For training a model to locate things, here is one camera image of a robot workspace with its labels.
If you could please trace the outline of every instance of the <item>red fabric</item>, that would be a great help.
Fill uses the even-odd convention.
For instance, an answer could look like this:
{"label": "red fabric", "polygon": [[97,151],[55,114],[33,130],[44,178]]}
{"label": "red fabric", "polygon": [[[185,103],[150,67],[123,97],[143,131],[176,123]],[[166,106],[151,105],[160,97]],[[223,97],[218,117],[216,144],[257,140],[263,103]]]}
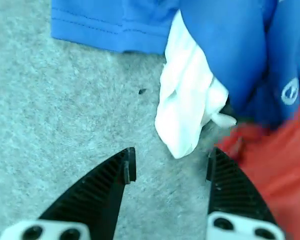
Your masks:
{"label": "red fabric", "polygon": [[244,124],[218,147],[238,162],[280,227],[300,240],[300,108],[274,132]]}

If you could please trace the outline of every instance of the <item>gray carpet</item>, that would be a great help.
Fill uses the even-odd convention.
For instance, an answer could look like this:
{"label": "gray carpet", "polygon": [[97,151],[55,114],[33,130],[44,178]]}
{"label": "gray carpet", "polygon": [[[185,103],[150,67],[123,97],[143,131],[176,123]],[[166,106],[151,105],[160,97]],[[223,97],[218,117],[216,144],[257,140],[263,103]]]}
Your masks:
{"label": "gray carpet", "polygon": [[204,239],[207,152],[228,131],[208,124],[194,153],[173,159],[154,127],[163,63],[52,39],[48,0],[0,0],[0,233],[134,146],[114,238]]}

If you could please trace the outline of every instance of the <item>white logo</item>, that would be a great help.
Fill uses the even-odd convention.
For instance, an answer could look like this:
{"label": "white logo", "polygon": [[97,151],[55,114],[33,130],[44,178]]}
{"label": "white logo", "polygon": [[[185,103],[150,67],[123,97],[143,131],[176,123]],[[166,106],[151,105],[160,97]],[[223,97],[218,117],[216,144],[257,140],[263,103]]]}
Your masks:
{"label": "white logo", "polygon": [[283,88],[281,92],[281,100],[285,105],[292,105],[297,100],[298,94],[299,79],[295,77]]}

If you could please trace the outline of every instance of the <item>screw hole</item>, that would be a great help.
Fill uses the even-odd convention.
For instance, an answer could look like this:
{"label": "screw hole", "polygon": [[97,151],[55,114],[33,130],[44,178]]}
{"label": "screw hole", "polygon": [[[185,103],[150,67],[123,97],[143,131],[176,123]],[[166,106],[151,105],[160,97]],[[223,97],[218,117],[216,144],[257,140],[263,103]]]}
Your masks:
{"label": "screw hole", "polygon": [[40,238],[43,231],[43,228],[39,225],[29,227],[24,231],[22,240],[37,240]]}
{"label": "screw hole", "polygon": [[64,231],[60,236],[60,240],[79,240],[79,238],[80,232],[75,228]]}
{"label": "screw hole", "polygon": [[234,230],[234,225],[229,220],[222,217],[219,217],[216,220],[214,220],[213,225],[223,230]]}
{"label": "screw hole", "polygon": [[264,238],[264,239],[269,239],[269,240],[276,240],[275,235],[263,228],[258,228],[254,231],[254,234],[258,237]]}

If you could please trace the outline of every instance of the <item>blue fabric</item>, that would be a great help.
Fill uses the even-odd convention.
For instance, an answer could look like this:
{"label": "blue fabric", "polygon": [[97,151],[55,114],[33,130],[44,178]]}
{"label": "blue fabric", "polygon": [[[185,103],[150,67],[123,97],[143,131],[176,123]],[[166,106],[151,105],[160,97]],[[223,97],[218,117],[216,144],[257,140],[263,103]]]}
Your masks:
{"label": "blue fabric", "polygon": [[271,127],[294,115],[300,105],[300,0],[181,0],[180,9],[237,114]]}
{"label": "blue fabric", "polygon": [[115,52],[163,54],[179,0],[52,0],[51,36]]}
{"label": "blue fabric", "polygon": [[275,0],[181,0],[186,27],[203,49],[211,71],[241,113],[267,66],[266,24]]}
{"label": "blue fabric", "polygon": [[163,54],[177,9],[237,114],[272,126],[293,116],[300,104],[300,0],[52,0],[51,35]]}

